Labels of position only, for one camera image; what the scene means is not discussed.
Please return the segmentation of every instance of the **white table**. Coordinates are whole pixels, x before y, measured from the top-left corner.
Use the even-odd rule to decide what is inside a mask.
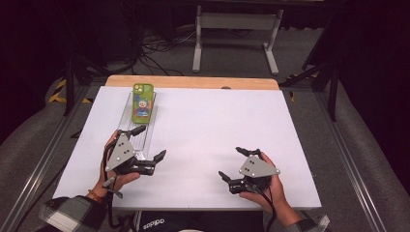
[[[131,87],[102,87],[54,197],[85,194],[99,177],[103,146],[118,128]],[[235,147],[260,148],[280,169],[290,205],[321,207],[281,91],[157,88],[158,113],[149,160],[167,150],[154,176],[123,187],[113,206],[126,210],[260,210],[232,195],[245,157]]]

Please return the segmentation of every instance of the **person's hand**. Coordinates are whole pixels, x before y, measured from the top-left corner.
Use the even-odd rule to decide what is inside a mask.
[[[111,143],[115,138],[116,138],[116,136],[117,136],[117,130],[111,135],[111,137],[108,139],[108,141],[106,142],[106,144],[105,144],[105,148],[108,146],[108,144],[109,143]],[[101,165],[100,165],[100,178],[99,178],[99,180],[97,181],[97,183],[96,183],[96,185],[94,186],[94,188],[92,189],[92,192],[94,192],[99,198],[103,198],[103,197],[105,197],[106,196],[106,193],[107,193],[107,189],[106,188],[103,188],[103,184],[104,184],[104,182],[105,182],[105,179],[104,179],[104,172],[105,172],[105,167],[103,166],[103,161],[101,162]],[[108,171],[107,172],[107,178],[109,179],[109,178],[111,178],[111,177],[114,177],[114,176],[116,176],[116,174],[115,174],[115,172],[114,171]],[[116,181],[115,181],[115,185],[114,185],[114,189],[115,190],[119,190],[119,189],[121,189],[122,187],[123,187],[123,185],[125,185],[125,184],[127,184],[127,183],[129,183],[129,182],[132,182],[132,181],[134,181],[134,180],[136,180],[136,179],[138,179],[139,178],[139,173],[136,173],[136,172],[132,172],[132,173],[129,173],[129,174],[127,174],[127,175],[120,175],[120,176],[117,176],[117,179],[116,179]],[[87,197],[90,197],[90,198],[92,198],[92,199],[94,199],[94,200],[97,200],[97,201],[99,201],[98,199],[96,199],[96,197],[95,197],[95,195],[94,194],[92,194],[92,193],[88,193],[87,194]]]
[[[267,163],[271,164],[272,166],[275,166],[271,159],[268,158],[268,156],[266,156],[264,153],[261,154],[262,158]],[[287,203],[286,197],[284,195],[283,184],[281,183],[278,175],[272,176],[270,189],[271,190],[265,189],[264,193],[266,196],[268,196],[269,199],[272,200],[272,203],[274,204],[274,207],[277,211],[278,219],[280,220],[281,224],[286,227],[301,220],[298,214],[296,214],[296,212],[290,207],[289,203]],[[259,204],[264,211],[272,213],[271,206],[266,201],[266,199],[263,198],[262,195],[253,192],[243,191],[239,194],[239,196]]]

